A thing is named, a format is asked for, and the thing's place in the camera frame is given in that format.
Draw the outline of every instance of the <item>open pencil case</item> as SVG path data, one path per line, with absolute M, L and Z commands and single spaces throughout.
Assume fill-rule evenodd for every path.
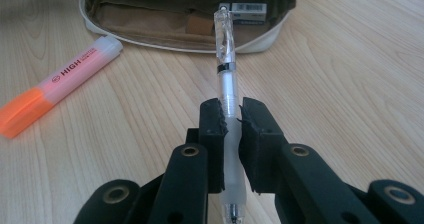
M 274 43 L 296 0 L 80 0 L 80 11 L 95 33 L 144 46 L 212 53 L 213 13 L 223 3 L 247 14 L 264 7 L 263 22 L 234 23 L 236 51 L 249 53 Z

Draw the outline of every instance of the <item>highlighter cap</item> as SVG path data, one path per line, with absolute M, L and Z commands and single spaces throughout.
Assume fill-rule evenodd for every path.
M 0 109 L 0 134 L 13 138 L 48 112 L 54 105 L 39 88 L 31 88 Z
M 102 38 L 104 38 L 105 41 L 109 42 L 109 45 L 111 45 L 110 49 L 114 50 L 115 52 L 119 53 L 124 48 L 124 46 L 122 46 L 122 43 L 112 36 L 100 37 L 100 40 Z

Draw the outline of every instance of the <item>orange cap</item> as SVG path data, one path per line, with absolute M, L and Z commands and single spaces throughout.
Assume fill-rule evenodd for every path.
M 53 106 L 41 89 L 29 89 L 0 109 L 0 134 L 15 137 Z

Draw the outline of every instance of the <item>pink highlighter body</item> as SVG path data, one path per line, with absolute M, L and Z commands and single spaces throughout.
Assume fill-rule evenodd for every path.
M 8 138 L 18 135 L 116 58 L 122 48 L 122 44 L 111 36 L 97 39 L 40 84 L 3 106 L 0 109 L 0 134 Z

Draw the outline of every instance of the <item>wood grain surface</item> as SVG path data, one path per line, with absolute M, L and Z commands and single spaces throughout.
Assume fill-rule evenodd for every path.
M 0 0 L 0 105 L 91 44 L 78 0 Z M 0 223 L 72 223 L 100 185 L 162 174 L 200 104 L 212 54 L 124 43 L 119 58 L 16 138 L 0 137 Z M 290 142 L 347 183 L 424 193 L 424 0 L 298 0 L 275 44 L 238 55 L 239 94 L 264 102 Z M 246 223 L 278 223 L 248 192 Z M 220 223 L 216 195 L 209 223 Z

